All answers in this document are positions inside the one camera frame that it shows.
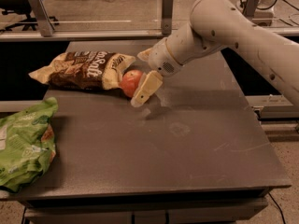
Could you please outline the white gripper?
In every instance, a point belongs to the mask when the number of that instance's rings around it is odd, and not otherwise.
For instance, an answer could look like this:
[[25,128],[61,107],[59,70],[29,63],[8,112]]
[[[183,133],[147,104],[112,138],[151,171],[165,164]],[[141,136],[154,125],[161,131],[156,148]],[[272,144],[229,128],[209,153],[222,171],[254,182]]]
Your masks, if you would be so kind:
[[133,107],[140,107],[146,103],[151,95],[162,86],[163,77],[171,77],[182,68],[168,51],[165,38],[152,48],[140,51],[137,57],[143,62],[148,62],[149,67],[155,71],[150,71],[141,76],[138,87],[131,99],[131,105]]

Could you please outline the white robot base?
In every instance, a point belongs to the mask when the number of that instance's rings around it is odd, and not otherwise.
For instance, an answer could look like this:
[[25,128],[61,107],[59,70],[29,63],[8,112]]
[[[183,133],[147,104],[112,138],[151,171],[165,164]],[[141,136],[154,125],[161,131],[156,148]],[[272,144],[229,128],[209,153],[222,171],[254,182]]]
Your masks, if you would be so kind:
[[[245,0],[239,0],[236,2],[236,7],[242,13],[241,2]],[[270,26],[275,17],[274,6],[277,0],[260,0],[255,10],[254,16],[250,19],[253,23],[259,26]]]

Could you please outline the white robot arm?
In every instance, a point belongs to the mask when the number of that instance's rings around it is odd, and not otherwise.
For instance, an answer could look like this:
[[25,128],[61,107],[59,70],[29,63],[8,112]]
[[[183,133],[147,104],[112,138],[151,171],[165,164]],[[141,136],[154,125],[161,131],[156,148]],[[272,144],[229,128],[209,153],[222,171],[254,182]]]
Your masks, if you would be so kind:
[[229,0],[196,0],[188,23],[138,54],[151,71],[140,79],[131,105],[142,106],[187,63],[225,48],[299,106],[299,44],[249,21]]

